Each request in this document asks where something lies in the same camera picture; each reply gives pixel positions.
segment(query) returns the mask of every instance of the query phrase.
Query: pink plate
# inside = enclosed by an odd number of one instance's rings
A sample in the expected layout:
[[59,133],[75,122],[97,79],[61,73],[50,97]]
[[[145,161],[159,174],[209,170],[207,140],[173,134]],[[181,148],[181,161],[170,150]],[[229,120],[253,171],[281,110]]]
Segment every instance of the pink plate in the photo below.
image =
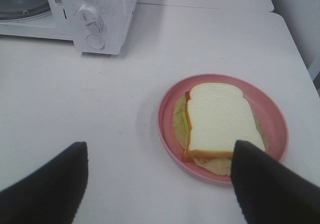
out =
[[163,96],[157,114],[158,131],[161,141],[172,158],[186,171],[212,182],[231,184],[228,176],[215,175],[195,163],[181,161],[183,149],[178,143],[173,128],[173,111],[176,101],[187,90],[205,82],[220,82],[239,87],[249,101],[253,113],[261,123],[269,143],[268,154],[282,161],[288,146],[288,128],[285,118],[272,99],[257,87],[235,77],[218,74],[195,75],[174,84]]

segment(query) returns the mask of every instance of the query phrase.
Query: plate rim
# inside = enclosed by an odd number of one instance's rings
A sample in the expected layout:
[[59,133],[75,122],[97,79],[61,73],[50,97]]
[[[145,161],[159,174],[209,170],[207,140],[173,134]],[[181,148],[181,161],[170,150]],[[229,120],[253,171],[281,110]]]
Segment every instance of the plate rim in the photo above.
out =
[[220,76],[220,77],[227,77],[227,78],[232,78],[232,79],[236,79],[238,81],[241,81],[241,82],[244,82],[250,86],[253,86],[254,88],[256,88],[258,91],[260,91],[261,93],[263,93],[271,102],[272,104],[276,107],[276,109],[278,110],[284,124],[285,124],[285,133],[286,133],[286,142],[285,142],[285,149],[281,155],[281,157],[279,158],[279,160],[277,160],[278,162],[282,162],[286,153],[287,153],[287,150],[288,150],[288,144],[289,144],[289,129],[288,129],[288,126],[287,126],[287,121],[285,119],[285,116],[284,114],[282,113],[281,109],[279,108],[279,106],[274,102],[274,100],[268,95],[266,94],[266,92],[264,92],[263,90],[261,90],[260,88],[258,88],[257,86],[249,83],[248,81],[245,81],[243,79],[240,79],[238,77],[234,77],[234,76],[230,76],[230,75],[225,75],[225,74],[215,74],[215,73],[205,73],[205,74],[196,74],[196,75],[192,75],[192,76],[188,76],[188,77],[185,77],[179,81],[176,81],[174,84],[172,84],[166,91],[165,93],[163,94],[161,100],[160,100],[160,103],[158,104],[158,108],[157,108],[157,114],[156,114],[156,124],[157,124],[157,128],[158,128],[158,135],[161,139],[161,142],[164,146],[164,148],[167,150],[167,152],[169,153],[169,155],[171,156],[171,158],[173,158],[175,160],[175,162],[180,166],[182,167],[184,170],[187,170],[189,173],[192,173],[194,176],[196,177],[200,177],[200,178],[204,178],[206,181],[209,181],[209,182],[214,182],[214,183],[219,183],[219,184],[226,184],[226,185],[232,185],[232,182],[231,182],[231,179],[230,180],[217,180],[217,179],[212,179],[210,177],[207,177],[207,176],[204,176],[202,174],[199,174],[197,173],[195,170],[192,170],[190,168],[188,168],[187,166],[183,165],[181,163],[181,161],[171,152],[171,150],[169,149],[168,145],[166,144],[166,141],[164,140],[162,134],[161,134],[161,130],[160,130],[160,124],[159,124],[159,112],[160,112],[160,108],[163,104],[163,101],[164,101],[164,98],[167,96],[168,92],[174,87],[176,86],[177,84],[187,80],[187,79],[191,79],[191,78],[195,78],[195,77],[199,77],[199,76]]

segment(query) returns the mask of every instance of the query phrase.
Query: microwave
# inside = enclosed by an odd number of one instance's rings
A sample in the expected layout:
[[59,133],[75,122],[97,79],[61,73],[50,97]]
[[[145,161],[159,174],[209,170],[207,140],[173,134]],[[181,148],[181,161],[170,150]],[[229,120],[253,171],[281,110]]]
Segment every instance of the microwave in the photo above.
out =
[[73,41],[81,52],[119,54],[137,0],[0,0],[0,35]]

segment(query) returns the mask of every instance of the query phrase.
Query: microwave knob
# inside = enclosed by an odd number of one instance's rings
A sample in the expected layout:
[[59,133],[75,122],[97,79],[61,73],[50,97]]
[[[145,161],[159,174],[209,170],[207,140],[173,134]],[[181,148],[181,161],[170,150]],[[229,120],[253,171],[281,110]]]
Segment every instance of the microwave knob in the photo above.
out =
[[82,5],[76,13],[76,16],[87,27],[94,27],[102,21],[100,11],[92,5]]
[[102,50],[104,48],[104,40],[98,35],[89,35],[86,38],[86,43],[95,50]]

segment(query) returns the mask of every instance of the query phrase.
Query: glass turntable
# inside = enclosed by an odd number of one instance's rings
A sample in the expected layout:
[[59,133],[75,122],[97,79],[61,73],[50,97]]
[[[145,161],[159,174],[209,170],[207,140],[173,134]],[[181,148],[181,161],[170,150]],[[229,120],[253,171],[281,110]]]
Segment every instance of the glass turntable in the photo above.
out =
[[50,11],[48,0],[0,0],[0,20],[15,20]]

